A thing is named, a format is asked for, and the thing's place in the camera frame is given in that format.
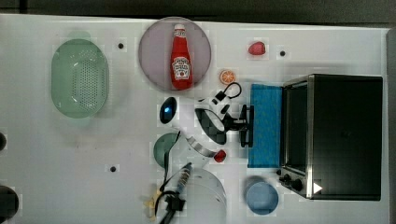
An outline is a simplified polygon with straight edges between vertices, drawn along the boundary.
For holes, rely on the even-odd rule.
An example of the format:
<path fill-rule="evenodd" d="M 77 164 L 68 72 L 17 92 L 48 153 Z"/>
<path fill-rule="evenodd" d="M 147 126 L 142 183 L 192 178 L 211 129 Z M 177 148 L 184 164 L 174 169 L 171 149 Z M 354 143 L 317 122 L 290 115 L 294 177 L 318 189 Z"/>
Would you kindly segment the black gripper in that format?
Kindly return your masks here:
<path fill-rule="evenodd" d="M 222 120 L 224 125 L 224 132 L 236 131 L 239 132 L 243 129 L 243 121 L 233 118 L 230 114 L 226 114 Z"/>

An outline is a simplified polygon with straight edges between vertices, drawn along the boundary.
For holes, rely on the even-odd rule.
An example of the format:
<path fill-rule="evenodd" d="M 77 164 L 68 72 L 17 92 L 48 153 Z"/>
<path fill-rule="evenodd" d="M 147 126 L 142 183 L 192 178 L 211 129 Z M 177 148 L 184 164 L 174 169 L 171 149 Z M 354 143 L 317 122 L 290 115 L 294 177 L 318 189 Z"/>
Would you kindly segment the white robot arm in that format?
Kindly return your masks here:
<path fill-rule="evenodd" d="M 229 114 L 230 106 L 223 91 L 200 100 L 169 96 L 161 105 L 159 122 L 177 131 L 164 154 L 164 168 L 173 176 L 160 187 L 161 224 L 226 224 L 225 189 L 205 166 L 224 161 L 227 132 L 247 124 Z"/>

